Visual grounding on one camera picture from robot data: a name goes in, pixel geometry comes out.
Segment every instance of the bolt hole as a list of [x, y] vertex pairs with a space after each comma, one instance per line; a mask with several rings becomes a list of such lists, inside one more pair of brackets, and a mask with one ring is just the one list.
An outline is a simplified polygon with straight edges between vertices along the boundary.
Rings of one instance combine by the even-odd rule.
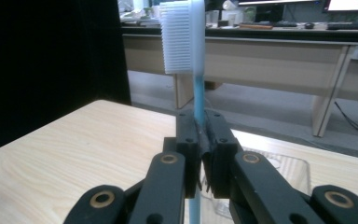
[[177, 162], [177, 160], [178, 159], [173, 155], [164, 155], [161, 157], [161, 161], [164, 163], [168, 163], [168, 164], [175, 163], [175, 162]]
[[162, 216], [160, 214], [151, 214], [147, 217], [147, 224], [161, 224]]
[[95, 199], [95, 201], [97, 201], [97, 203], [104, 203], [107, 200], [109, 200], [109, 195], [107, 195], [107, 194], [101, 194]]
[[324, 194], [324, 197], [327, 199], [328, 202], [341, 207], [341, 208], [352, 208], [354, 207], [353, 201], [351, 198], [342, 194], [340, 192], [335, 191], [327, 191]]
[[289, 218], [293, 224], [308, 224], [307, 220], [299, 214], [292, 214]]
[[250, 162], [250, 163], [258, 163], [260, 161], [260, 159], [253, 154], [245, 154], [242, 156], [242, 159], [246, 162]]

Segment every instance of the desk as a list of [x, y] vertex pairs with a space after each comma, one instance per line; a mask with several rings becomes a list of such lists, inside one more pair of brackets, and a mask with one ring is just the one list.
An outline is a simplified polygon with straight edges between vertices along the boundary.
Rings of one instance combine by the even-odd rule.
[[[358, 159], [234, 131], [245, 147], [308, 161], [311, 185], [358, 194]], [[143, 179], [175, 118], [97, 101], [0, 148], [0, 223], [62, 223], [88, 189]]]
[[[129, 70], [164, 74], [159, 29], [123, 28]], [[205, 80], [314, 95], [312, 133], [323, 136], [336, 98], [358, 100], [358, 32], [206, 30]], [[192, 79], [174, 75], [176, 107]]]

